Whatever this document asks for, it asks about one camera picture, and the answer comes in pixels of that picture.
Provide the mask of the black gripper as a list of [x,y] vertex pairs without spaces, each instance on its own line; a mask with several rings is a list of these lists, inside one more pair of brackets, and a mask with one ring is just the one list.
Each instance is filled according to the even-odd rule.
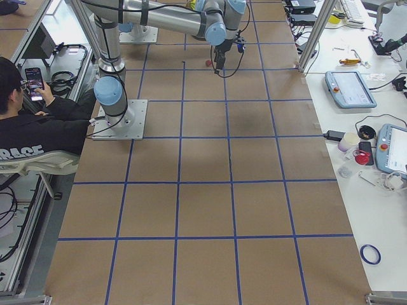
[[220,45],[215,46],[214,49],[214,61],[216,63],[215,70],[223,70],[226,53],[231,50],[233,43],[236,41],[233,39],[225,39]]

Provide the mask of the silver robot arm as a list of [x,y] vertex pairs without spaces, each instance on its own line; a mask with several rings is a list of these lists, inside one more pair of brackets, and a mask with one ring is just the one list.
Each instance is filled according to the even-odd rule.
[[238,44],[240,52],[244,52],[238,40],[246,4],[245,1],[195,1],[185,7],[151,1],[123,1],[118,4],[118,21],[150,25],[203,39],[214,47],[212,62],[214,72],[219,74],[233,44]]
[[125,63],[121,59],[120,32],[118,21],[120,15],[116,7],[98,1],[82,1],[93,13],[96,26],[97,46],[92,48],[99,52],[99,80],[93,91],[104,111],[103,117],[95,121],[95,129],[89,135],[93,139],[123,139],[132,122],[128,113],[128,100],[125,90]]

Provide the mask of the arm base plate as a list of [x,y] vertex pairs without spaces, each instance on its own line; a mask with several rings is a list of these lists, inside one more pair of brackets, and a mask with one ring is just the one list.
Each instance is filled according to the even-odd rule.
[[130,32],[120,33],[121,44],[155,44],[158,38],[158,28],[150,26],[135,26]]
[[128,100],[124,117],[106,116],[102,106],[99,107],[98,119],[91,132],[92,140],[142,140],[148,108],[147,100]]

